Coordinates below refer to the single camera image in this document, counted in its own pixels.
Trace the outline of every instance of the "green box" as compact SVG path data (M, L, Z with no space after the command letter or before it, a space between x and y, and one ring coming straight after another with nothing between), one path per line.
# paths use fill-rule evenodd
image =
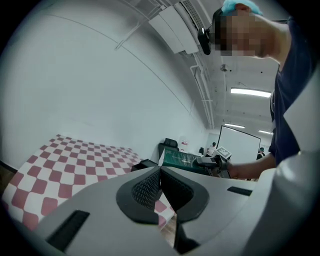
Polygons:
M196 174L209 175L204 167L198 166L195 160L200 156L183 153L169 148L164 149L162 166L176 167Z

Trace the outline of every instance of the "white screen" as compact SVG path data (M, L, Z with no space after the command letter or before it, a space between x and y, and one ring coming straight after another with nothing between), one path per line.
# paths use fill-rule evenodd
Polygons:
M218 147L224 147L232 153L231 163L248 163L257 159L260 138L222 126Z

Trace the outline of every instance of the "ceiling light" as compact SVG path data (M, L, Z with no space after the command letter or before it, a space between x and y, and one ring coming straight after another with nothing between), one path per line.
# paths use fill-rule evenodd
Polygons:
M245 95L254 95L260 97L269 98L271 96L271 92L263 91L263 90L251 90L251 89L241 89L241 88L231 88L232 94L245 94Z
M269 131L265 131L265 130L259 130L259 133L263 133L263 134L270 134L273 135L273 132L269 132Z
M235 125L235 124L230 124L230 123L225 123L225 126L231 126L231 127L237 127L237 128L245 128L244 126L241 125Z

